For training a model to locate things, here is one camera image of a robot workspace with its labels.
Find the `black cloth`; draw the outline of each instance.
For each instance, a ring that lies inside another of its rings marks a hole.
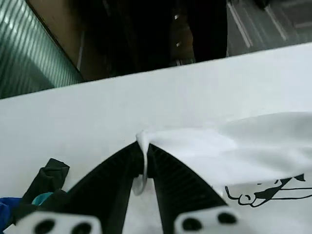
[[[183,0],[193,34],[197,62],[226,57],[228,22],[226,0]],[[168,67],[174,0],[131,0],[130,15],[137,36],[139,59],[145,71]]]
[[[20,203],[18,207],[13,209],[11,223],[16,224],[19,220],[34,211],[59,211],[67,201],[67,193],[61,189],[56,190],[50,195],[40,206]]]
[[[31,204],[40,194],[54,192],[61,189],[69,171],[69,166],[65,163],[51,158],[45,167],[39,170],[34,181],[22,197],[23,203]]]
[[[7,227],[16,224],[21,218],[36,210],[57,211],[66,201],[64,185],[69,166],[51,158],[45,167],[40,168],[18,207],[14,208]],[[32,201],[40,194],[52,192],[40,206],[32,205]]]

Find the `white table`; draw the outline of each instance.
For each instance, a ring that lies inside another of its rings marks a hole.
[[[312,43],[3,99],[0,197],[51,157],[70,165],[68,190],[146,128],[284,111],[312,111]]]

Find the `white fabric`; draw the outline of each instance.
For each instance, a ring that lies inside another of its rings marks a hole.
[[[311,113],[265,115],[213,128],[144,131],[137,138],[144,154],[147,145],[154,144],[217,190],[231,185],[223,191],[224,199],[241,211],[255,231],[311,232]],[[257,192],[279,186],[272,197],[256,198],[263,196]]]

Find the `cartoon drawing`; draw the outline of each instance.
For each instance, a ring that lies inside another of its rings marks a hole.
[[[225,191],[229,199],[237,200],[239,205],[259,207],[270,200],[312,197],[312,183],[306,182],[305,174],[302,174],[257,185],[225,187]]]

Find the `teal object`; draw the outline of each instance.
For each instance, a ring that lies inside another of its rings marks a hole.
[[[44,193],[36,196],[31,204],[40,206],[51,194],[53,193]]]
[[[83,82],[25,0],[0,0],[0,98]]]

